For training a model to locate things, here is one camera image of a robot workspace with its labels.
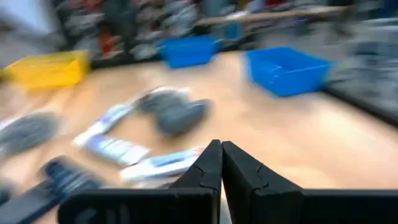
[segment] blue basket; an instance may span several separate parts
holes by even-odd
[[[163,41],[160,53],[170,68],[209,63],[216,53],[216,42],[208,36]]]
[[[244,54],[252,80],[277,96],[319,90],[331,67],[327,60],[290,47],[250,50]]]

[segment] blue plastic bin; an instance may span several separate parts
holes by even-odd
[[[216,53],[212,37],[190,37],[163,41],[160,53],[170,68],[183,68],[209,63]]]
[[[277,96],[319,90],[331,67],[327,60],[290,47],[250,50],[244,54],[252,80]]]

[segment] gray sponge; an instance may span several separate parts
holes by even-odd
[[[57,129],[53,113],[34,113],[0,130],[0,156],[13,156],[51,139]]]

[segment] yellow plastic bin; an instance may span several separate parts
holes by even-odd
[[[8,66],[6,73],[29,91],[77,84],[89,69],[88,53],[74,51],[26,57]]]

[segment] toothpaste tube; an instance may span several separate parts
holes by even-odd
[[[134,109],[131,104],[118,104],[107,110],[105,115],[96,120],[94,124],[84,133],[77,136],[73,142],[77,145],[84,145],[85,142],[94,135],[107,133],[118,121]]]
[[[134,182],[144,179],[163,178],[184,173],[198,159],[204,147],[151,157],[127,167],[120,172],[122,180]]]
[[[145,146],[100,134],[90,137],[82,146],[92,154],[124,167],[136,164],[150,151]]]

